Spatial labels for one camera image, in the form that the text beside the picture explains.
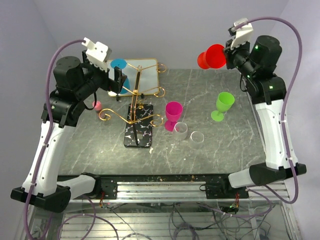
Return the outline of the blue plastic wine glass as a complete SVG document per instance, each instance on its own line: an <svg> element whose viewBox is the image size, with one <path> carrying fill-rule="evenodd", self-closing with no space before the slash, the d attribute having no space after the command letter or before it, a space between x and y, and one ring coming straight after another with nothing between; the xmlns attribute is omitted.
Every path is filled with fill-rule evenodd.
<svg viewBox="0 0 320 240"><path fill-rule="evenodd" d="M116 59L112 60L109 65L110 65L109 77L110 77L111 79L113 79L113 80L115 79L115 74L114 74L114 70L113 70L114 67L120 68L120 69L122 70L122 74L123 74L123 75L125 74L125 73L124 73L124 69L125 69L125 67L127 66L127 62L126 62L124 59L122 59L122 58L116 58ZM128 77L127 77L126 80L124 81L123 86L124 86L125 88L127 88L127 89L130 89L130 80L129 80Z"/></svg>

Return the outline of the red plastic wine glass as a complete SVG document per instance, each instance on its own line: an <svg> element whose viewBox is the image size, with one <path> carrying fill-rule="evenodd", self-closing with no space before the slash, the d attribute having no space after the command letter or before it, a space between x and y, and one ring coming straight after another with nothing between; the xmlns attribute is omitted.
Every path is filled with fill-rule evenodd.
<svg viewBox="0 0 320 240"><path fill-rule="evenodd" d="M206 51L199 54L197 64L201 69L220 69L226 64L223 52L224 46L213 44Z"/></svg>

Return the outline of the gold wine glass rack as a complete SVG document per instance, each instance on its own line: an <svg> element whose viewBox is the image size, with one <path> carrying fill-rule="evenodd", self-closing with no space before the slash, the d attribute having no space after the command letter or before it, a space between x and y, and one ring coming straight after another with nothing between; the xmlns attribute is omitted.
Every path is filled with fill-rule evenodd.
<svg viewBox="0 0 320 240"><path fill-rule="evenodd" d="M154 127L159 127L164 123L164 118L154 113L154 106L151 103L144 103L145 97L142 92L139 92L139 81L142 73L141 66L136 68L137 75L133 92L129 89L128 92L132 93L131 102L128 105L126 117L121 116L116 111L110 108L104 108L101 113L105 114L105 120L111 119L111 116L117 116L125 122L124 140L123 145L126 148L150 148L152 145L152 131ZM166 65L162 63L157 64L158 76L167 70ZM163 87L159 86L159 92L151 94L157 98L164 97L166 91ZM119 94L111 92L116 100L120 100Z"/></svg>

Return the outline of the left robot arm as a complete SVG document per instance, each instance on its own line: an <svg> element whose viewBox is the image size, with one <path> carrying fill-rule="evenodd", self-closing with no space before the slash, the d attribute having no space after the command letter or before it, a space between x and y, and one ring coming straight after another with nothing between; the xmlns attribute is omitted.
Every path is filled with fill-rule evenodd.
<svg viewBox="0 0 320 240"><path fill-rule="evenodd" d="M87 109L84 101L98 89L120 92L126 80L121 68L100 69L85 57L59 59L53 69L56 89L49 95L49 105L43 106L41 134L32 167L22 186L14 188L13 200L54 212L63 212L70 200L81 195L91 199L102 193L101 177L93 173L58 181L58 172L70 136L79 117Z"/></svg>

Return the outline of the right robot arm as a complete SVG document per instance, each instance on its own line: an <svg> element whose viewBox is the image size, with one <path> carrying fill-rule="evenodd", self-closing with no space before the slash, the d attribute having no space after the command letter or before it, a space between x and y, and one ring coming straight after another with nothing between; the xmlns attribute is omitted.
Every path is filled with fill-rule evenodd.
<svg viewBox="0 0 320 240"><path fill-rule="evenodd" d="M284 80L274 74L282 53L280 42L269 35L259 36L253 47L245 42L232 48L232 40L225 45L214 44L199 54L197 64L202 69L237 69L240 81L258 115L265 145L265 161L245 170L230 173L220 186L221 194L233 197L238 189L293 178L307 172L305 164L298 162L290 140L283 110L289 95Z"/></svg>

